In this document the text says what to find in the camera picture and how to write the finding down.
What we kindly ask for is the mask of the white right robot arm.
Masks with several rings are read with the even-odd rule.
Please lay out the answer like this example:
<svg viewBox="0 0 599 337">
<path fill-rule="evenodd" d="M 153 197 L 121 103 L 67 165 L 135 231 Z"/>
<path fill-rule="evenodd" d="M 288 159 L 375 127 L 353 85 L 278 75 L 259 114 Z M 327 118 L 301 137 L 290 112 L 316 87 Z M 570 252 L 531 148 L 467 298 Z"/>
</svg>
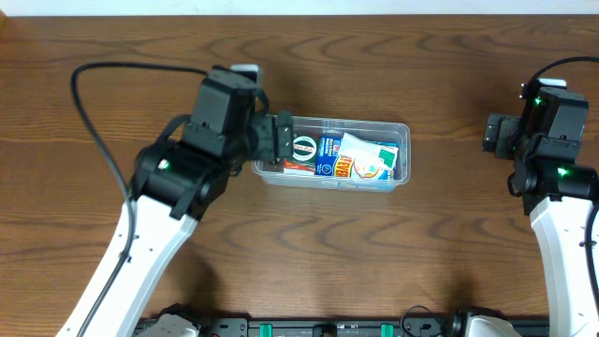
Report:
<svg viewBox="0 0 599 337">
<path fill-rule="evenodd" d="M 587 98 L 563 80 L 523 85 L 521 116 L 492 113 L 482 149 L 512 161 L 507 178 L 537 239 L 551 336 L 598 333 L 598 173 L 577 157 Z"/>
</svg>

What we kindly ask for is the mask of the dark syrup bottle white cap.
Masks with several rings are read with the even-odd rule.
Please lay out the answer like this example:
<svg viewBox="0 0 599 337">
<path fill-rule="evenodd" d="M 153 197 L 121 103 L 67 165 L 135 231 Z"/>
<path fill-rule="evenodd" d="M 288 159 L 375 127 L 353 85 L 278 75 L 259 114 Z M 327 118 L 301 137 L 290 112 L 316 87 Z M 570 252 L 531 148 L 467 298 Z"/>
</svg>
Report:
<svg viewBox="0 0 599 337">
<path fill-rule="evenodd" d="M 284 163 L 284 159 L 277 160 L 276 162 L 264 162 L 262 169 L 268 172 L 282 173 L 284 170 Z"/>
</svg>

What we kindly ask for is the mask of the red Panadol box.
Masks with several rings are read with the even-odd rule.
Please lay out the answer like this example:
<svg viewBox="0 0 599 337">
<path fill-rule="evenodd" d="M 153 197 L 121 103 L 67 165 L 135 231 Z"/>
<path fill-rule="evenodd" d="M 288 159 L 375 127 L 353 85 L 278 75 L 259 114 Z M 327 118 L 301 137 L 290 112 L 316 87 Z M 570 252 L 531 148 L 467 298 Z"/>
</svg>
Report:
<svg viewBox="0 0 599 337">
<path fill-rule="evenodd" d="M 283 166 L 284 174 L 314 175 L 314 163 L 286 159 Z"/>
</svg>

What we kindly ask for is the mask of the blue Kool Fever box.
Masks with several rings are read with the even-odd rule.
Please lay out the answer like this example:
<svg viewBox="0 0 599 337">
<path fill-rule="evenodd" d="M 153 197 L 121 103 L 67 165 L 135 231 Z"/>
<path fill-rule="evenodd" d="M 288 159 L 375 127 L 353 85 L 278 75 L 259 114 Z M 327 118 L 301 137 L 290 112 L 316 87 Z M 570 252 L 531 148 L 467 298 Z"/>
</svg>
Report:
<svg viewBox="0 0 599 337">
<path fill-rule="evenodd" d="M 340 137 L 322 136 L 319 139 L 318 155 L 314 169 L 315 175 L 353 180 L 392 181 L 396 179 L 394 169 L 388 170 L 362 165 L 355 159 L 340 155 L 341 144 L 342 139 Z"/>
</svg>

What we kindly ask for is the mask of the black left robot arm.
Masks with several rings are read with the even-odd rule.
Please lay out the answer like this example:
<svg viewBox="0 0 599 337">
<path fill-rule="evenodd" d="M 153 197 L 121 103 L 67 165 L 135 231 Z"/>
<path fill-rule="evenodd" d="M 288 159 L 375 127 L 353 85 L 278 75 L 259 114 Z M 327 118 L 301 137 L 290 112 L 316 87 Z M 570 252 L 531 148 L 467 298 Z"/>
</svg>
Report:
<svg viewBox="0 0 599 337">
<path fill-rule="evenodd" d="M 130 336 L 171 259 L 244 163 L 277 163 L 293 153 L 293 119 L 270 113 L 257 65 L 214 66 L 203 78 L 192 113 L 173 118 L 135 159 L 131 180 L 85 112 L 78 91 L 86 70 L 71 76 L 73 99 L 124 197 L 121 215 L 95 273 L 62 336 Z"/>
</svg>

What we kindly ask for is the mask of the green ointment box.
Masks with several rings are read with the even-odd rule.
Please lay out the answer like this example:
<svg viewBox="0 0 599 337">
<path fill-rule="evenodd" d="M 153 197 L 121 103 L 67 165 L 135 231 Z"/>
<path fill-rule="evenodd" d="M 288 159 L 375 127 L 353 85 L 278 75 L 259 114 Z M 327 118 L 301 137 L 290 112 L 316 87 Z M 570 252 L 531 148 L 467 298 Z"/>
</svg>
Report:
<svg viewBox="0 0 599 337">
<path fill-rule="evenodd" d="M 314 164 L 318 154 L 318 142 L 310 136 L 297 136 L 293 140 L 292 159 L 300 163 Z"/>
</svg>

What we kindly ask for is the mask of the white green medicine box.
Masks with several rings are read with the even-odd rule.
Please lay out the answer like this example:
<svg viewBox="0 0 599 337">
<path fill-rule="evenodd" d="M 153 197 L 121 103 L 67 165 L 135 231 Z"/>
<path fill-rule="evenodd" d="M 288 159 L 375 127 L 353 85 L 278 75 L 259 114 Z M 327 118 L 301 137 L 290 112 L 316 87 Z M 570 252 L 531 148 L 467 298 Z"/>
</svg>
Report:
<svg viewBox="0 0 599 337">
<path fill-rule="evenodd" d="M 349 133 L 342 137 L 339 156 L 346 156 L 380 169 L 394 169 L 399 149 L 359 139 Z"/>
</svg>

